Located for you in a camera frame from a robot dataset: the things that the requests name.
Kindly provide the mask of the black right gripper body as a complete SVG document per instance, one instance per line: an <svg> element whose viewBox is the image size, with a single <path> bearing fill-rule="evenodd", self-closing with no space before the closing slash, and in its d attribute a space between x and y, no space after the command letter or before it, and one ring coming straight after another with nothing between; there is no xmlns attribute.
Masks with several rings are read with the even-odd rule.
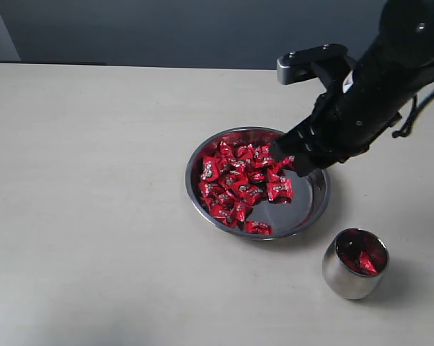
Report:
<svg viewBox="0 0 434 346"><path fill-rule="evenodd" d="M367 152L397 122L403 106L400 88L331 87L318 97L310 119L310 162L325 169Z"/></svg>

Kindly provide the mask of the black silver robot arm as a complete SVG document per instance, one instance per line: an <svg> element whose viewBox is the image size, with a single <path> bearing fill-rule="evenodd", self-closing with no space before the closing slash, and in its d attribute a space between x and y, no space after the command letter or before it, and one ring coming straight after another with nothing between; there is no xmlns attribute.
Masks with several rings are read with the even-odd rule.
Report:
<svg viewBox="0 0 434 346"><path fill-rule="evenodd" d="M277 76L325 87L311 114L270 146L278 161L292 156L301 177L367 152L396 123L393 137L407 137L427 105L418 92L434 82L434 1L386 2L378 35L357 61L345 46L326 44L280 57Z"/></svg>

